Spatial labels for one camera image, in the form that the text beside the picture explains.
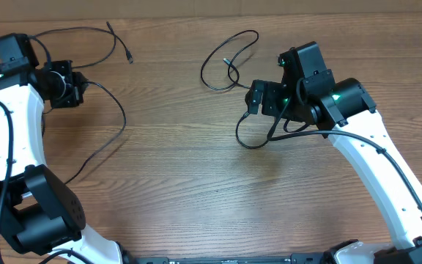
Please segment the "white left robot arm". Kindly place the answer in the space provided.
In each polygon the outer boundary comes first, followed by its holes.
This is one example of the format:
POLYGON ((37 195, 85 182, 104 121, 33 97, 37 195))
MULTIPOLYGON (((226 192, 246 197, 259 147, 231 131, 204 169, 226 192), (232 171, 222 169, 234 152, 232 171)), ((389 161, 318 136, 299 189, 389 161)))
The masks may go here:
POLYGON ((33 42, 0 37, 0 242, 44 261, 131 263, 126 249, 87 224, 80 200, 47 166, 44 106, 79 106, 89 82, 68 60, 41 65, 33 42))

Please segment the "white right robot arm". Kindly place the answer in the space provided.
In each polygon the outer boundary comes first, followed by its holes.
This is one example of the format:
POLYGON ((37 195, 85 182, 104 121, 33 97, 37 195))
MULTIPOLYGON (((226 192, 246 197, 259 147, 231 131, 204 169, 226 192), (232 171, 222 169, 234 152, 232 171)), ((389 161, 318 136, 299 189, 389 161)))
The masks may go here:
POLYGON ((286 138, 320 135, 348 160, 374 200, 389 243, 349 240, 315 255, 317 263, 422 263, 422 185, 391 140, 373 98, 355 78, 336 81, 319 46, 280 54, 279 82, 255 80, 249 114, 303 124, 286 138))

